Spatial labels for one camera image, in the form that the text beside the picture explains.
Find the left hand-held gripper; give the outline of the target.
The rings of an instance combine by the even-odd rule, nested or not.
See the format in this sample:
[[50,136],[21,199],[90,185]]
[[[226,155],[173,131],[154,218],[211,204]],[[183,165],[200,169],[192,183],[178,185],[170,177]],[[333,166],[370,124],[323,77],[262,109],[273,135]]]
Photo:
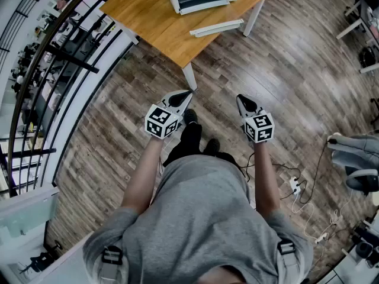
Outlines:
[[145,132],[161,140],[170,136],[183,120],[183,114],[191,100],[191,91],[180,90],[167,93],[147,112],[144,119]]

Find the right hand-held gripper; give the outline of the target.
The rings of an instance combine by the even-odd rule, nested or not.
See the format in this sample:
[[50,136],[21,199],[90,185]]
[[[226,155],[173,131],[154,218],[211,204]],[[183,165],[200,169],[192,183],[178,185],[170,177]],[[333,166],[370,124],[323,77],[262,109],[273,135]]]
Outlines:
[[238,94],[237,107],[242,118],[242,129],[248,140],[262,143],[271,140],[275,124],[271,113],[249,95]]

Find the white glass oven door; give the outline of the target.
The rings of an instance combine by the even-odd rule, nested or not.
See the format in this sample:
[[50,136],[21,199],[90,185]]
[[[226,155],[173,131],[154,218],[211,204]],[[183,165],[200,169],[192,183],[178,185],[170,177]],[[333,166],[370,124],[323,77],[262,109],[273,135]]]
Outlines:
[[[191,7],[181,8],[179,13],[181,15],[185,15],[192,12],[201,11],[201,10],[209,9],[209,8],[220,7],[220,6],[229,5],[229,4],[230,2],[228,0],[218,0],[218,1],[207,2],[203,4],[197,4]],[[220,33],[222,31],[238,28],[243,23],[244,23],[244,20],[242,19],[227,21],[227,22],[222,22],[219,24],[209,25],[209,26],[199,28],[196,30],[192,30],[189,33],[195,37],[204,37],[210,34]]]

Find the person's left forearm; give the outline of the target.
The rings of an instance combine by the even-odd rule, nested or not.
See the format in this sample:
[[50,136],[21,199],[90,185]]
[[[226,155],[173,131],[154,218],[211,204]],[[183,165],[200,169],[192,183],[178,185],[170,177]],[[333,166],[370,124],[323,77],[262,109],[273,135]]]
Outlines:
[[151,137],[124,192],[121,207],[142,214],[153,196],[163,140]]

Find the person's right forearm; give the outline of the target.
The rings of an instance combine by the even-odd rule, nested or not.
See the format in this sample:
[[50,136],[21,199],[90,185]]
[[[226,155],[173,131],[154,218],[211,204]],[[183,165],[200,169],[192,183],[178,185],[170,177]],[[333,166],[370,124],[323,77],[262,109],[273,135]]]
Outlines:
[[254,144],[255,203],[264,218],[280,209],[280,193],[266,143]]

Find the person's left black shoe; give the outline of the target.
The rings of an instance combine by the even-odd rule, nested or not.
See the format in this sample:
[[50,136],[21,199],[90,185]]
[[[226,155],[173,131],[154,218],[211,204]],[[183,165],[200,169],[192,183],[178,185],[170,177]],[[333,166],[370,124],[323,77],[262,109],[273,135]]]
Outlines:
[[198,123],[197,114],[193,109],[187,109],[184,112],[183,119],[184,119],[185,125],[190,125],[191,123],[195,123],[195,124]]

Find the white table leg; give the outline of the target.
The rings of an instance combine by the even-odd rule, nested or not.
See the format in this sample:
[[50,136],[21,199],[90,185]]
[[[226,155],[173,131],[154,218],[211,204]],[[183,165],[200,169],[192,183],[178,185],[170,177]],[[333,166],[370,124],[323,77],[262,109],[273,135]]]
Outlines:
[[182,68],[183,74],[186,78],[187,84],[192,91],[195,91],[198,86],[195,80],[192,64],[189,62],[184,68]]
[[245,30],[243,32],[243,35],[245,37],[248,37],[250,32],[252,31],[252,28],[256,22],[256,19],[261,11],[261,8],[264,4],[265,0],[260,0],[252,9],[252,12],[250,14],[249,20],[246,24]]
[[131,42],[133,44],[138,45],[139,40],[137,39],[136,34],[134,32],[132,32],[131,30],[129,30],[125,25],[123,25],[122,23],[118,22],[117,20],[115,20],[115,23],[117,24],[118,27],[120,27],[122,29],[122,31],[125,34],[127,34],[127,36],[129,37],[129,39],[131,40]]

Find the person's black trousers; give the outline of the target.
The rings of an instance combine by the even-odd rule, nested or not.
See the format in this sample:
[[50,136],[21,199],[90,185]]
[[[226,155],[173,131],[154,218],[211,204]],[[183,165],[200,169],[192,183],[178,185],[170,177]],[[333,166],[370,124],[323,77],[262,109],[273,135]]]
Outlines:
[[162,180],[244,182],[242,171],[231,154],[221,151],[216,156],[203,154],[200,150],[201,133],[202,126],[199,124],[191,123],[185,127],[179,144],[163,164]]

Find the person's right black shoe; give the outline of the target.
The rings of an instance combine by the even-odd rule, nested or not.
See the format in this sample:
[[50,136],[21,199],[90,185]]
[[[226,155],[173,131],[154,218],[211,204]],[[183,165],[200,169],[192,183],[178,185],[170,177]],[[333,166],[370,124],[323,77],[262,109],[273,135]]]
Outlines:
[[216,154],[220,151],[220,142],[216,138],[212,138],[206,145],[203,154],[209,156],[216,156]]

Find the black metal railing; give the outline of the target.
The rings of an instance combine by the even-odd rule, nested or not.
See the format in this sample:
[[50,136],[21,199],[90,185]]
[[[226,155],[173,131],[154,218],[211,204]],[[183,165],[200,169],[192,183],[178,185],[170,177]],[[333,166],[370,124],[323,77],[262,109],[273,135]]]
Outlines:
[[0,200],[51,182],[64,120],[123,31],[107,0],[0,0]]

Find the person's gray shirt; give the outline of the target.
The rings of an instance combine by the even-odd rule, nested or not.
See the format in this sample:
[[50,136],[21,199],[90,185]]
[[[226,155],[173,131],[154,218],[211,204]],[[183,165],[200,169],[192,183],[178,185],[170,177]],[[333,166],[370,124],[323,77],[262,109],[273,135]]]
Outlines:
[[142,214],[117,209],[88,238],[83,260],[91,284],[105,284],[103,252],[116,246],[115,284],[194,284],[230,267],[248,284],[296,284],[311,269],[313,246],[281,211],[264,218],[246,182],[163,181]]

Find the black bag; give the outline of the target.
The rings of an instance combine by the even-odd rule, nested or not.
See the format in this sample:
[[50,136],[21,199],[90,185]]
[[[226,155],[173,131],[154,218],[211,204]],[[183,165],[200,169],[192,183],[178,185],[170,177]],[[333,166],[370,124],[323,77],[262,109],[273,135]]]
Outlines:
[[359,53],[359,63],[362,68],[376,64],[376,56],[371,47],[364,47]]

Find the gray office chair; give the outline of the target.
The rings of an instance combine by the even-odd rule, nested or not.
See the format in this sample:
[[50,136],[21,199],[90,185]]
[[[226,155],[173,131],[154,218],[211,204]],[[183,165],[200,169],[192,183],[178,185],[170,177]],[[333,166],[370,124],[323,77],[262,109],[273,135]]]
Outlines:
[[358,170],[353,167],[345,167],[346,185],[362,192],[365,196],[372,192],[379,192],[379,172],[377,169]]

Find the frosted glass panel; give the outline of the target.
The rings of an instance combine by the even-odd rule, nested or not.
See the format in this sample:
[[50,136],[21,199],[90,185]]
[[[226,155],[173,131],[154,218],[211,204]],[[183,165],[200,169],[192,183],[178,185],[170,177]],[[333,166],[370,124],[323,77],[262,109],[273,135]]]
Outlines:
[[0,249],[38,236],[38,230],[54,217],[58,197],[57,187],[38,188],[0,201]]

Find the white cabinet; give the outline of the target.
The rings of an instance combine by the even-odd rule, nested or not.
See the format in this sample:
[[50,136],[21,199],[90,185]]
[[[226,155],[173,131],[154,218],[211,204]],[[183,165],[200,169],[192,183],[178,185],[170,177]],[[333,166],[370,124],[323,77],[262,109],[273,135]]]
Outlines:
[[83,263],[83,245],[91,231],[29,284],[91,284]]

